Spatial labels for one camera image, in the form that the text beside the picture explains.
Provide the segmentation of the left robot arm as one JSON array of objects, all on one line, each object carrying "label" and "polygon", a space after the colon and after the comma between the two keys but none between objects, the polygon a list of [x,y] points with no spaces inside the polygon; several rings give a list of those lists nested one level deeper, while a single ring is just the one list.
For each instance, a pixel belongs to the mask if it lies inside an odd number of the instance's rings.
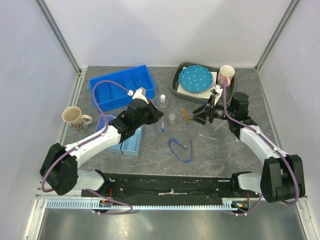
[{"label": "left robot arm", "polygon": [[110,191],[106,177],[97,170],[85,171],[79,167],[103,150],[129,139],[139,127],[158,122],[163,115],[151,101],[134,99],[127,110],[100,131],[73,144],[52,145],[40,169],[42,191],[54,191],[62,196],[73,189],[92,190],[99,197],[106,196]]}]

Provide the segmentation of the blue cap test tube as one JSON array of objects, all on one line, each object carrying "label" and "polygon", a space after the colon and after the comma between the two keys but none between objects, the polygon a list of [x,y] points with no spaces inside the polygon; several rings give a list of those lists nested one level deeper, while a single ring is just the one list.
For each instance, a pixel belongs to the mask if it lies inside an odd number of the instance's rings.
[{"label": "blue cap test tube", "polygon": [[166,131],[166,128],[165,128],[165,120],[162,119],[161,120],[161,132],[164,133]]}]

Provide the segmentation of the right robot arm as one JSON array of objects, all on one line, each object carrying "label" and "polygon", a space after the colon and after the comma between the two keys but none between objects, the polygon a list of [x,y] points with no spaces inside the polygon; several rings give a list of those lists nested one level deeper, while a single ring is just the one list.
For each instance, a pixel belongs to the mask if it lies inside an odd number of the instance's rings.
[{"label": "right robot arm", "polygon": [[296,204],[306,194],[302,159],[290,155],[272,143],[249,117],[249,97],[243,92],[231,96],[230,104],[218,100],[216,93],[208,102],[192,112],[191,120],[202,125],[215,119],[226,120],[229,130],[246,144],[262,162],[260,175],[251,171],[236,172],[231,176],[229,191],[235,197],[246,191],[262,194],[269,203]]}]

